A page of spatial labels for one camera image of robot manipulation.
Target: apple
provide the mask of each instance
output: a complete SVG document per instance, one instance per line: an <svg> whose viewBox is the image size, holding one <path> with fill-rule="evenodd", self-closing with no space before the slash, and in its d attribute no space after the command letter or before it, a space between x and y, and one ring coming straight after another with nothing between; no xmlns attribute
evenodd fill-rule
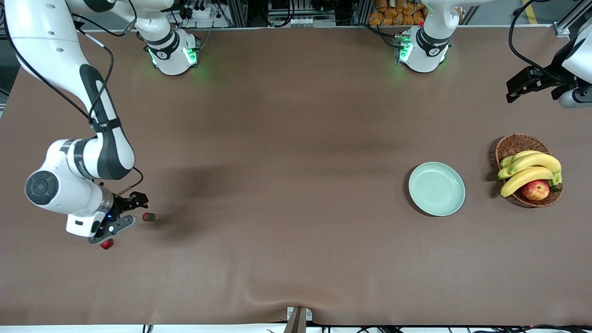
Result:
<svg viewBox="0 0 592 333"><path fill-rule="evenodd" d="M544 180L533 180L522 187L522 195L531 201L540 201L551 192L549 184Z"/></svg>

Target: metal frame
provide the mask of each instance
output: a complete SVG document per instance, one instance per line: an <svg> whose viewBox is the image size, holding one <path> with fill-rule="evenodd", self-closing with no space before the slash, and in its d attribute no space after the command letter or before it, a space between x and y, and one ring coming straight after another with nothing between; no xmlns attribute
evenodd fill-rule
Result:
<svg viewBox="0 0 592 333"><path fill-rule="evenodd" d="M561 21L553 23L555 35L569 38L570 27L590 8L592 8L592 0L581 0Z"/></svg>

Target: fruit basket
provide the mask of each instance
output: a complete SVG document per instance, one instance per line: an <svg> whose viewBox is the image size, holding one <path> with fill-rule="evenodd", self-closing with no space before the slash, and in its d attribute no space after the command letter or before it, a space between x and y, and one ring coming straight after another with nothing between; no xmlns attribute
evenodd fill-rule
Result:
<svg viewBox="0 0 592 333"><path fill-rule="evenodd" d="M549 149L547 149L547 147L535 137L526 134L508 135L501 138L496 147L496 164L498 169L501 170L500 163L502 159L515 155L521 151L539 151L548 155L552 155ZM548 207L559 201L562 193L563 189L560 189L557 192L551 192L547 198L544 198L540 201L528 200L522 195L520 191L514 192L512 197L518 200L518 202L521 204L524 204L528 207Z"/></svg>

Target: brown basket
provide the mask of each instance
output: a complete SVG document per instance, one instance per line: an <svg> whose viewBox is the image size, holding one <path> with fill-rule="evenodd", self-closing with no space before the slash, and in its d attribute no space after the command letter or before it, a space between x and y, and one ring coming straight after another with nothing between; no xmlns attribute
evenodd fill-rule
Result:
<svg viewBox="0 0 592 333"><path fill-rule="evenodd" d="M497 144L497 167L501 169L500 163L502 159L511 155L515 155L521 151L539 151L551 155L549 149L547 149L547 147L536 138L526 134L512 134L501 138ZM549 193L549 196L540 201L528 200L522 195L520 191L514 192L512 196L522 204L525 204L529 207L547 207L559 201L562 193L563 189L557 192L551 192Z"/></svg>

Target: light green plate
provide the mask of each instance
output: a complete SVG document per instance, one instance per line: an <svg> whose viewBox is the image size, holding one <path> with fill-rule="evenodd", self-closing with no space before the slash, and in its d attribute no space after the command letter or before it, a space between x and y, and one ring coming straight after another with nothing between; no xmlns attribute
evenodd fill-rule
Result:
<svg viewBox="0 0 592 333"><path fill-rule="evenodd" d="M439 162L427 162L411 173L409 194L424 212L446 216L461 208L465 201L465 184L453 168Z"/></svg>

